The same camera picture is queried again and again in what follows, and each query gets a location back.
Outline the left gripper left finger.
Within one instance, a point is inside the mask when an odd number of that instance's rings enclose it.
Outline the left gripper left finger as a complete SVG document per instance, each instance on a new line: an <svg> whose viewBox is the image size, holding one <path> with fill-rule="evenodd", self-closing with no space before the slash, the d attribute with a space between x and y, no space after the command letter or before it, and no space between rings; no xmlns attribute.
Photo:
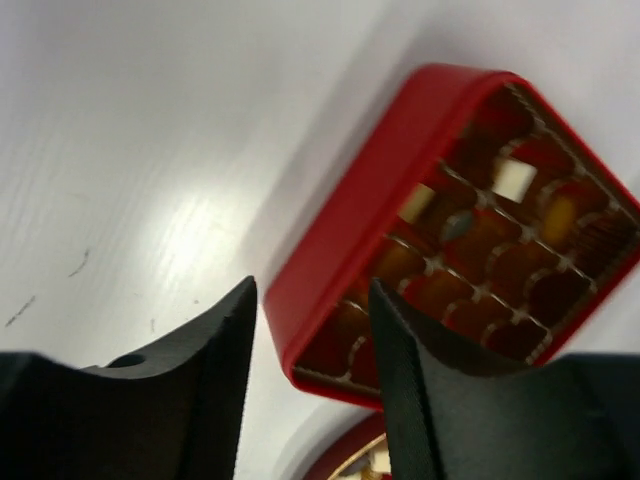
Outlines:
<svg viewBox="0 0 640 480"><path fill-rule="evenodd" d="M5 479L230 479L257 316L243 279L181 327L104 367L1 356Z"/></svg>

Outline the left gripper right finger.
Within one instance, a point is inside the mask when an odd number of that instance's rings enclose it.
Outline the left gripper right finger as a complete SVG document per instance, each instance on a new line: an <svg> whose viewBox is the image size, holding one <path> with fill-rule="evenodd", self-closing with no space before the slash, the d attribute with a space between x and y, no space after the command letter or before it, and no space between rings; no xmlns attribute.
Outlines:
<svg viewBox="0 0 640 480"><path fill-rule="evenodd" d="M635 479L639 359L569 354L531 367L369 290L396 479Z"/></svg>

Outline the small tan square chocolate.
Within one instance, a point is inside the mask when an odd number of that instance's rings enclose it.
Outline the small tan square chocolate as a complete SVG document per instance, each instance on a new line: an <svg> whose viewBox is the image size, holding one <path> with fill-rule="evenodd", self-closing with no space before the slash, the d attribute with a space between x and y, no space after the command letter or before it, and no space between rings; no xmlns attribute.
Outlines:
<svg viewBox="0 0 640 480"><path fill-rule="evenodd" d="M403 221L414 224L423 210L429 205L435 191L422 183L418 183L406 199L397 215Z"/></svg>

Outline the brown oval chocolate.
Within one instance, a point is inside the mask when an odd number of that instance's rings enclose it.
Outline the brown oval chocolate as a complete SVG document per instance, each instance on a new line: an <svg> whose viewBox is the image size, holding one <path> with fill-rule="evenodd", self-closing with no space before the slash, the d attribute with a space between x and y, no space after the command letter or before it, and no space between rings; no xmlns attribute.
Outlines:
<svg viewBox="0 0 640 480"><path fill-rule="evenodd" d="M568 196L558 196L547 206L540 227L540 238L558 248L568 238L577 216L575 202Z"/></svg>

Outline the red chocolate box with tray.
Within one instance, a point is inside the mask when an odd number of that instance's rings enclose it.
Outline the red chocolate box with tray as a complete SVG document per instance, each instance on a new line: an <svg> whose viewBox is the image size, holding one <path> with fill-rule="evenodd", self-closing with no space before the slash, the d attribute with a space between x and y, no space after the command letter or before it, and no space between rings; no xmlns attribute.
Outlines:
<svg viewBox="0 0 640 480"><path fill-rule="evenodd" d="M498 163L537 169L521 203L491 190ZM414 224L397 213L435 191ZM540 238L558 196L577 216L558 248ZM443 244L446 220L474 225ZM428 64L399 89L270 284L264 309L299 390L381 406L369 285L498 355L547 362L639 262L639 204L526 79Z"/></svg>

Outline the white square chocolate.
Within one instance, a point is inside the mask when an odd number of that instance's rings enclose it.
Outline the white square chocolate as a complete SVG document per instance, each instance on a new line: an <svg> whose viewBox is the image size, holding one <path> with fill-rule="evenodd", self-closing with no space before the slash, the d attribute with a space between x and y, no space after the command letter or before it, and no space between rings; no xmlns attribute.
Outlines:
<svg viewBox="0 0 640 480"><path fill-rule="evenodd" d="M528 163L510 158L501 159L491 190L499 197L521 203L536 173L537 169Z"/></svg>

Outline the dark round chocolate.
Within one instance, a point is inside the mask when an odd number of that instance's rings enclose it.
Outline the dark round chocolate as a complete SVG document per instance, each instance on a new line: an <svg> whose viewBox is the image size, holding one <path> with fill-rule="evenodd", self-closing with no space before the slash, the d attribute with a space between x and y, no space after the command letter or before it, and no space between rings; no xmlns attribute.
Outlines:
<svg viewBox="0 0 640 480"><path fill-rule="evenodd" d="M440 241L445 244L465 235L474 225L474 212L464 210L451 215L445 222Z"/></svg>

